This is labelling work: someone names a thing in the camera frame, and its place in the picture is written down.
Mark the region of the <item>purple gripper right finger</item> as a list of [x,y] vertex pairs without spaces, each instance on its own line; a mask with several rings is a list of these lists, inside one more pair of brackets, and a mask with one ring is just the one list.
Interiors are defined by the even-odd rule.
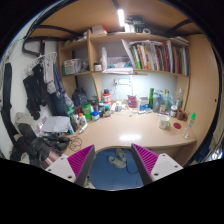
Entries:
[[131,154],[143,185],[148,185],[182,169],[182,166],[168,154],[156,154],[136,144],[131,145]]

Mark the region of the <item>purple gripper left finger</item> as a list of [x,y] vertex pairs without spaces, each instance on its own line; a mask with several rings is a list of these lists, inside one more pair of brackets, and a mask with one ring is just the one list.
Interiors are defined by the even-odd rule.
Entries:
[[95,146],[90,145],[71,156],[62,155],[46,171],[83,187],[95,156]]

